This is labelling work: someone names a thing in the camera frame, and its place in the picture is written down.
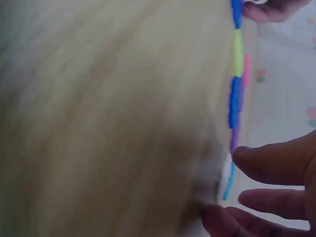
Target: bedsheet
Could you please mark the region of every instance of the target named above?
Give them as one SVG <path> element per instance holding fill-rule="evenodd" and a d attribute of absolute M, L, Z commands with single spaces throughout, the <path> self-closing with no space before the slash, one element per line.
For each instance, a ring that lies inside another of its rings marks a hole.
<path fill-rule="evenodd" d="M 316 128 L 316 0 L 284 23 L 259 27 L 250 145 Z"/>

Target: pink dot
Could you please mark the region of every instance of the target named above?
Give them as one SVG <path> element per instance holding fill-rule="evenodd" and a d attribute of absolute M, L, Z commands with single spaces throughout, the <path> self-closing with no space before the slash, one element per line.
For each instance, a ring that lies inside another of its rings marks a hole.
<path fill-rule="evenodd" d="M 307 107 L 306 114 L 311 119 L 316 119 L 316 107 Z"/>

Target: finger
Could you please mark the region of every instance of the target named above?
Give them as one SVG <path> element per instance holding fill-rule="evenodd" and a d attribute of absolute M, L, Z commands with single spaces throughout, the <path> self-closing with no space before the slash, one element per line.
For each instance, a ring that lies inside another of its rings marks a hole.
<path fill-rule="evenodd" d="M 279 11 L 266 4 L 256 5 L 250 1 L 245 3 L 243 15 L 259 23 L 282 22 L 288 17 L 287 12 Z"/>
<path fill-rule="evenodd" d="M 240 194 L 239 202 L 251 209 L 290 220 L 306 220 L 305 191 L 286 189 L 254 189 Z"/>
<path fill-rule="evenodd" d="M 202 215 L 204 228 L 213 237 L 255 237 L 220 206 L 207 208 Z"/>
<path fill-rule="evenodd" d="M 316 131 L 304 137 L 259 148 L 237 148 L 235 164 L 250 178 L 267 184 L 304 185 L 316 155 Z"/>
<path fill-rule="evenodd" d="M 309 231 L 287 228 L 238 208 L 228 207 L 226 209 L 245 230 L 256 237 L 312 237 Z"/>

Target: fingernail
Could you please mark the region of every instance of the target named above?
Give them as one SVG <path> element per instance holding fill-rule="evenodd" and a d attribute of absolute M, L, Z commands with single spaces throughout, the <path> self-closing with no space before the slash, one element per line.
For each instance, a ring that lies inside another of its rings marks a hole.
<path fill-rule="evenodd" d="M 251 150 L 250 147 L 237 147 L 236 150 L 234 151 L 233 156 L 234 157 L 240 157 L 243 156 L 246 152 Z"/>
<path fill-rule="evenodd" d="M 244 214 L 241 210 L 235 207 L 226 207 L 226 210 L 234 217 L 234 218 L 242 218 Z"/>

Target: purple bead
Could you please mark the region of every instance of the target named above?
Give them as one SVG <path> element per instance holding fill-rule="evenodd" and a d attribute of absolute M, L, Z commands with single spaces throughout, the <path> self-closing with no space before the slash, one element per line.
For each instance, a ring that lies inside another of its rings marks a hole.
<path fill-rule="evenodd" d="M 238 142 L 239 142 L 239 132 L 240 132 L 240 125 L 238 124 L 238 126 L 232 130 L 232 138 L 231 138 L 231 154 L 234 153 L 234 150 L 236 149 L 236 147 L 238 146 Z"/>

